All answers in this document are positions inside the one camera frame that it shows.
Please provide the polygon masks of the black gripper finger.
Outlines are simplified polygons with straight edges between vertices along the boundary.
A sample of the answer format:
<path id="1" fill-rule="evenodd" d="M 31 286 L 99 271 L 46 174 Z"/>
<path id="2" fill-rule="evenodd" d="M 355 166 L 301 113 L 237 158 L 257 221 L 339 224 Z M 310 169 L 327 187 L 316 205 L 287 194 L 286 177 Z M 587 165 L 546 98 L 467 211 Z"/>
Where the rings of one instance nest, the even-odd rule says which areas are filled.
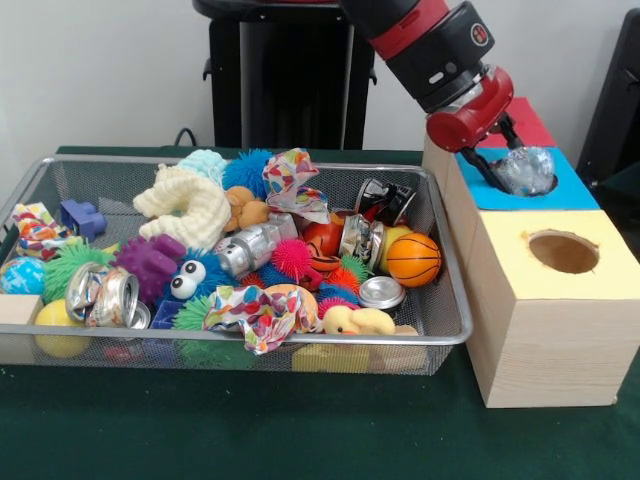
<path id="1" fill-rule="evenodd" d="M 489 163 L 483 156 L 477 153 L 475 148 L 463 148 L 462 156 L 470 165 L 479 171 L 488 185 L 503 193 L 508 192 L 503 180 L 492 171 Z"/>
<path id="2" fill-rule="evenodd" d="M 523 147 L 523 142 L 515 130 L 515 122 L 508 113 L 503 113 L 501 115 L 497 122 L 497 129 L 510 150 Z"/>

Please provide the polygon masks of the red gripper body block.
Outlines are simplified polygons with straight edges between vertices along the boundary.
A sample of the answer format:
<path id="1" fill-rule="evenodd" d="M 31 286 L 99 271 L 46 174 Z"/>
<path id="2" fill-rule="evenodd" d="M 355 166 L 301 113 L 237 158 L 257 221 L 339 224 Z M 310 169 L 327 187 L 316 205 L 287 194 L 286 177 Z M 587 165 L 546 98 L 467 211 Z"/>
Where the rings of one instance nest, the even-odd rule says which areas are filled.
<path id="1" fill-rule="evenodd" d="M 504 69 L 490 65 L 470 90 L 428 116 L 426 133 L 447 152 L 474 148 L 507 111 L 513 97 L 510 76 Z"/>

